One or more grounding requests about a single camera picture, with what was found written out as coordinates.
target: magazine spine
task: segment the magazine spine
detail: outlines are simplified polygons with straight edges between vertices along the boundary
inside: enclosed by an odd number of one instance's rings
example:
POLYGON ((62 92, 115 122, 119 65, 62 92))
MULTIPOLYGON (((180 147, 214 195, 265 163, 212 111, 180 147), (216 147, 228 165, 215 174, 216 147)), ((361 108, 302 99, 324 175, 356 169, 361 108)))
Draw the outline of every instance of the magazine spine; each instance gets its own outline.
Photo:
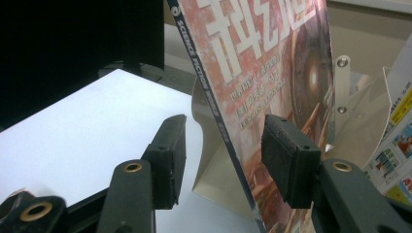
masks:
MULTIPOLYGON (((227 151, 230 155, 230 159, 232 160, 232 163, 234 165, 234 168, 236 170, 236 174, 240 180, 240 183, 242 184, 243 190, 246 194, 246 198, 248 199, 248 202, 254 210, 257 205, 256 202, 253 198, 252 192, 249 188, 248 182, 246 180, 245 174, 243 173, 242 166, 240 164, 240 161, 237 159, 236 156, 236 151, 234 149, 233 144, 231 143, 231 140, 229 138, 229 135, 227 133, 226 126, 224 125, 224 121, 221 115, 221 111, 218 108, 217 101, 215 99, 215 95, 213 94, 212 88, 209 84, 209 80, 206 77, 206 73, 203 69, 203 65, 200 61, 200 57, 197 54, 197 50, 195 47, 195 44, 193 42, 192 37, 190 36, 190 32, 188 29, 188 26, 186 25, 185 18, 180 10, 179 2, 178 0, 167 0, 170 8, 170 12, 172 16, 175 18, 176 21, 176 26, 179 30, 179 34, 182 37, 182 40, 185 44, 185 48, 189 54, 189 58, 191 61, 191 64, 193 65, 193 68, 195 70, 196 76, 200 81, 200 84, 202 86, 202 89, 206 95, 206 99, 209 102, 209 107, 211 108, 211 111, 213 113, 213 116, 215 118, 215 121, 219 127, 219 130, 222 134, 224 143, 226 145, 227 151)), ((259 230, 261 232, 266 232, 266 229, 263 226, 263 223, 258 224, 259 230)))

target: red magazine cover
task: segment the red magazine cover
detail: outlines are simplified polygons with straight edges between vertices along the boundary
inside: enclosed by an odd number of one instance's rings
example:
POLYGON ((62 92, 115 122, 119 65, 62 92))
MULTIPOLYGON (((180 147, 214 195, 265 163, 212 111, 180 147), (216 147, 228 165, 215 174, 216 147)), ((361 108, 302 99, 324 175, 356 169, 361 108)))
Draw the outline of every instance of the red magazine cover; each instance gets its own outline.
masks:
POLYGON ((260 161, 266 114, 321 149, 333 98, 325 0, 168 0, 261 232, 314 231, 260 161))

